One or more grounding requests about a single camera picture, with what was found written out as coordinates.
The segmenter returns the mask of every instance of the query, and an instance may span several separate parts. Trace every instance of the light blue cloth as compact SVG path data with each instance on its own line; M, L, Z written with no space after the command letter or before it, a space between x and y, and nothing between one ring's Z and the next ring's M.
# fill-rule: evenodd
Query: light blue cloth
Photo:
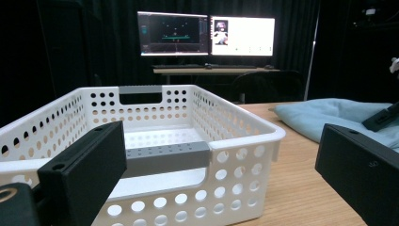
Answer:
M316 142L320 142L324 125L329 123L358 131L399 153L399 118L378 132L361 123L390 105L327 98L277 105L275 112L288 126Z

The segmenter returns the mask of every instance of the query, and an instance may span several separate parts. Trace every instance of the computer monitor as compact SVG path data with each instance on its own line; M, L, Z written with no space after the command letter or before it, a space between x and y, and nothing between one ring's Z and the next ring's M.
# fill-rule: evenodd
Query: computer monitor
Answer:
M211 55L273 56L275 19L210 16Z
M139 11L137 21L142 56L209 54L207 15Z

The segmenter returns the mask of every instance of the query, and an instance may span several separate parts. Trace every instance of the perforated basket wall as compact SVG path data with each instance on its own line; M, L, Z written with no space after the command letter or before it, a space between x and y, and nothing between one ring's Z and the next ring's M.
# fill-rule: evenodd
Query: perforated basket wall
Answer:
M161 103L120 103L157 89ZM127 149L206 141L210 165L121 179L93 225L227 225L262 214L285 132L196 86L81 88L51 102L0 129L0 185L35 186L36 169L111 121L123 121Z

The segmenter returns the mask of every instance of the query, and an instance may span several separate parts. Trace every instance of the wooden table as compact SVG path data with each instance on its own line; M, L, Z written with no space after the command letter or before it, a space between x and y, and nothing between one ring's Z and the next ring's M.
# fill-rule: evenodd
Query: wooden table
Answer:
M268 110L279 104L240 105L283 128L279 160L271 167L264 213L260 218L234 225L359 226L361 217L314 169L318 143L289 128Z

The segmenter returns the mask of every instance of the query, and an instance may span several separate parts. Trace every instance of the black curtain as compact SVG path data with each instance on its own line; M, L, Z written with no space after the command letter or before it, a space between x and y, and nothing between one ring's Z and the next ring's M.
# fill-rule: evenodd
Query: black curtain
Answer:
M106 86L163 84L153 64L244 64L296 70L307 78L320 0L103 0L102 14L107 72ZM276 19L274 55L141 57L138 11L205 15L272 17Z

